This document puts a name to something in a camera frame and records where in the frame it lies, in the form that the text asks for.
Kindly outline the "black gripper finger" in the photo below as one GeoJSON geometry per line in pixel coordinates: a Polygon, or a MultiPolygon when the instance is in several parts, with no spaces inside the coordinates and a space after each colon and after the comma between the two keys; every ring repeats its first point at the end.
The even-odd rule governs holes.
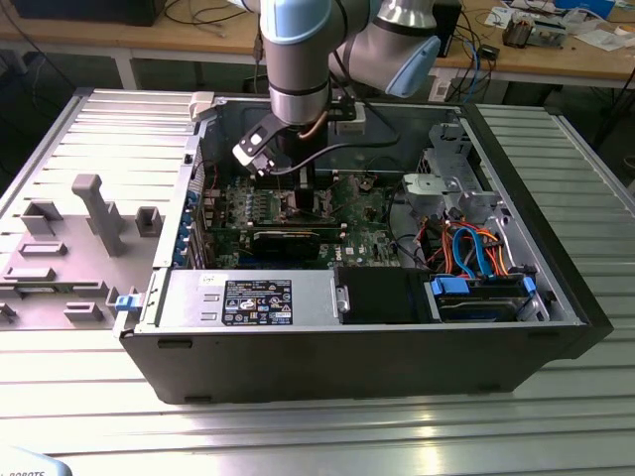
{"type": "Polygon", "coordinates": [[[315,200],[316,171],[306,166],[292,173],[295,203],[298,209],[312,209],[315,200]]]}

